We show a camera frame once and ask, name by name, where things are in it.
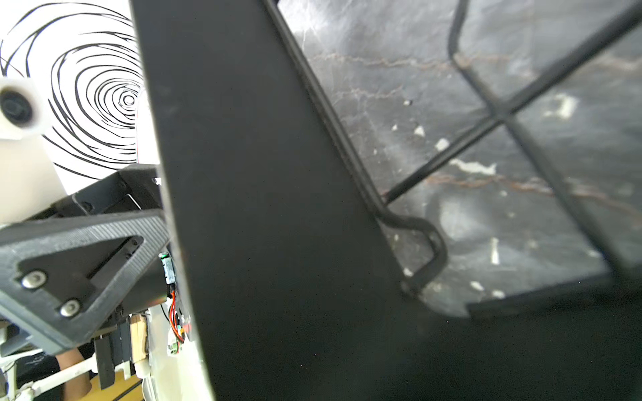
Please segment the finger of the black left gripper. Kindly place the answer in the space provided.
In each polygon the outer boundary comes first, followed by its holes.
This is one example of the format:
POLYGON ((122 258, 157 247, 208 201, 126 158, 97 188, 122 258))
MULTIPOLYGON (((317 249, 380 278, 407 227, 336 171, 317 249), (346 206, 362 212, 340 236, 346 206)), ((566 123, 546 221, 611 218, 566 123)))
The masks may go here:
POLYGON ((1 230, 1 347, 76 348, 167 296, 159 209, 15 223, 1 230))

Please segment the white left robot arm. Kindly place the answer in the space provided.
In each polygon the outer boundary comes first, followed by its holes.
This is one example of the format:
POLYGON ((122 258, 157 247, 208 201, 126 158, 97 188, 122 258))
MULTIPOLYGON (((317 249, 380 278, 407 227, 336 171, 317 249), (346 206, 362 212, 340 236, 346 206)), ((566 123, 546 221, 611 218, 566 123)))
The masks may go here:
POLYGON ((67 195, 44 148, 45 103, 27 78, 1 80, 1 315, 59 354, 89 341, 168 244, 152 165, 67 195))

